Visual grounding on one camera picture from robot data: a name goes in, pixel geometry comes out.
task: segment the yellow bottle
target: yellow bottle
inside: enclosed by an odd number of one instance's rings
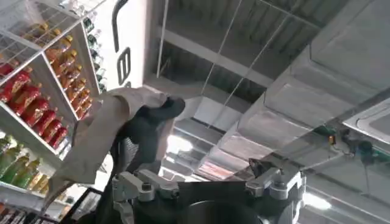
[[[32,161],[28,166],[24,169],[20,170],[18,174],[12,180],[12,185],[20,188],[27,188],[30,181],[34,178],[34,176],[38,173],[38,166],[40,164],[40,160],[36,159]]]
[[[49,181],[48,176],[42,175],[42,177],[38,180],[38,182],[34,186],[32,186],[31,190],[39,192],[46,186],[48,181]]]

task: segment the red bottle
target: red bottle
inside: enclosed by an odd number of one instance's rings
[[[67,127],[60,127],[57,132],[54,134],[53,138],[50,140],[49,145],[54,149],[57,149],[59,144],[62,142],[63,138],[68,134]]]
[[[49,126],[50,122],[55,119],[55,112],[57,110],[57,107],[54,110],[46,110],[41,119],[33,126],[32,129],[37,132],[39,136],[43,134],[43,131]]]
[[[43,97],[36,98],[20,116],[25,123],[32,127],[42,117],[43,112],[49,108],[50,97],[46,99]]]
[[[50,122],[48,127],[45,128],[45,130],[43,131],[43,134],[42,134],[42,138],[44,141],[46,141],[47,143],[50,142],[50,140],[53,138],[54,134],[62,126],[61,120],[62,120],[62,117],[60,117],[60,119],[54,119],[52,122]]]
[[[79,119],[84,118],[84,116],[88,113],[88,110],[91,108],[91,106],[92,106],[92,99],[89,98],[81,105],[81,107],[77,109],[76,111],[77,117],[79,117]]]
[[[25,85],[20,90],[20,93],[11,100],[8,105],[9,107],[20,116],[24,110],[30,105],[30,103],[41,95],[39,92],[42,84],[39,83],[37,86]]]
[[[15,59],[12,59],[10,62],[0,54],[0,78],[7,76],[11,73],[16,67],[18,67],[19,62]]]
[[[30,66],[25,67],[16,76],[8,80],[2,89],[0,89],[0,101],[7,103],[12,97],[19,91],[25,84],[31,82],[30,72],[32,68]]]

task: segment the air duct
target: air duct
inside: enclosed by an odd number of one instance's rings
[[[225,179],[247,166],[248,158],[283,149],[389,87],[388,9],[386,0],[349,1],[212,148],[199,170]]]

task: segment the bottle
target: bottle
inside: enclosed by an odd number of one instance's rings
[[[102,30],[97,30],[94,35],[89,34],[87,37],[88,45],[90,48],[94,48],[98,44],[98,38],[100,34],[102,33]]]
[[[65,51],[67,51],[71,47],[72,40],[73,37],[71,35],[67,35],[45,51],[50,64],[53,64],[56,59],[58,59]]]
[[[69,101],[72,102],[77,95],[85,88],[87,80],[85,78],[78,79],[65,91]]]
[[[96,48],[91,48],[90,49],[92,61],[98,61],[99,58],[101,57],[99,55],[101,47],[102,47],[102,44],[98,44]]]
[[[77,111],[81,105],[90,97],[90,90],[84,89],[79,95],[72,101],[72,107],[74,111]]]
[[[38,172],[33,179],[31,179],[28,187],[26,188],[27,190],[32,190],[32,188],[37,185],[37,183],[39,182],[39,180],[42,178],[43,174]]]
[[[94,68],[95,72],[97,72],[100,69],[100,65],[98,63],[94,62],[93,68]]]
[[[38,182],[31,187],[31,191],[39,192],[48,183],[48,176],[42,175]]]
[[[8,105],[9,107],[20,116],[24,110],[30,105],[30,103],[41,95],[40,88],[42,84],[39,83],[37,86],[25,85],[20,90],[20,93],[11,100]]]
[[[0,181],[10,184],[13,178],[17,175],[18,171],[23,169],[29,162],[29,154],[19,157],[11,166],[8,166],[7,170],[1,176]]]
[[[53,138],[50,140],[49,145],[53,149],[57,149],[59,144],[62,142],[63,138],[68,134],[68,127],[60,127],[57,132],[54,134]]]
[[[69,86],[80,76],[82,66],[75,65],[72,69],[70,69],[65,75],[62,75],[60,79],[60,83],[62,88],[66,91]]]
[[[61,76],[66,68],[71,66],[76,61],[77,51],[71,50],[68,54],[64,54],[58,60],[56,60],[52,66],[54,73]]]
[[[26,66],[23,70],[21,70],[17,75],[9,79],[2,89],[0,89],[0,101],[7,103],[12,97],[19,91],[25,84],[31,82],[30,73],[32,72],[32,68],[30,66]]]
[[[98,13],[94,11],[91,16],[88,16],[83,20],[84,28],[87,33],[90,33],[95,28],[93,22],[95,21],[97,15]]]
[[[49,108],[50,97],[36,98],[20,116],[25,123],[32,127],[42,117],[43,112]]]
[[[100,82],[104,78],[105,69],[101,68],[96,72],[96,80]]]
[[[26,40],[34,42],[36,39],[44,35],[48,31],[48,28],[49,26],[47,23],[34,24],[22,37]]]
[[[30,181],[38,173],[39,164],[40,164],[40,160],[36,159],[32,161],[24,169],[19,170],[18,174],[13,178],[11,184],[23,189],[27,188]]]
[[[46,195],[49,191],[49,183],[46,183],[43,188],[39,191],[39,194]]]
[[[10,147],[11,142],[12,136],[10,135],[5,135],[4,138],[0,139],[0,153],[8,149]]]
[[[38,122],[33,126],[33,130],[37,132],[39,136],[43,134],[43,131],[48,127],[50,122],[52,122],[55,119],[55,112],[58,110],[58,108],[54,108],[54,110],[46,110],[41,119],[38,120]]]
[[[85,13],[85,7],[84,7],[84,5],[80,5],[79,7],[76,7],[76,8],[69,10],[69,12],[71,12],[77,16],[82,16]]]
[[[51,32],[48,32],[47,34],[45,34],[43,37],[41,37],[37,41],[37,45],[39,45],[40,47],[43,47],[59,35],[61,35],[61,30],[56,28],[56,29],[52,30]]]
[[[19,62],[17,60],[9,60],[5,58],[2,54],[0,54],[0,78],[7,76],[18,66]]]
[[[18,143],[16,147],[9,148],[4,153],[0,154],[0,177],[3,176],[8,166],[15,162],[22,149],[23,144]]]
[[[92,99],[88,99],[87,101],[85,101],[81,105],[81,107],[76,111],[77,117],[79,117],[79,119],[83,118],[88,112],[88,110],[91,108],[91,106],[92,106]]]
[[[57,130],[62,126],[61,121],[62,117],[60,117],[60,119],[54,119],[52,122],[50,122],[48,127],[43,131],[42,139],[49,143]]]

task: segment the ceiling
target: ceiling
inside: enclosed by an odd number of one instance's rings
[[[381,24],[387,27],[390,19],[381,14],[381,4],[386,3],[169,0],[165,24],[162,4],[145,85],[186,100],[174,134],[194,145],[193,151],[168,155],[174,162],[164,160],[163,165],[183,176],[209,180],[232,176],[247,167],[250,157],[309,166],[334,155],[327,138],[314,132],[322,124],[352,127],[365,134],[360,138],[390,153],[386,142],[353,127],[356,119],[366,118],[365,111],[376,114],[370,111],[376,104],[387,106],[384,100],[390,96],[361,106],[390,86],[367,82],[368,74],[383,79],[376,68],[385,67],[382,58],[387,54],[362,47],[372,38],[378,39],[377,45],[390,44],[387,33],[365,29],[381,18],[386,18]],[[379,62],[368,57],[378,57]],[[387,120],[380,118],[388,113],[382,113],[370,124],[384,132]],[[382,196],[383,186],[390,185],[389,164],[372,166],[368,174],[358,159],[315,170],[308,191],[330,200],[334,209],[306,209],[300,223],[390,223],[390,197]],[[250,177],[240,175],[240,180]]]

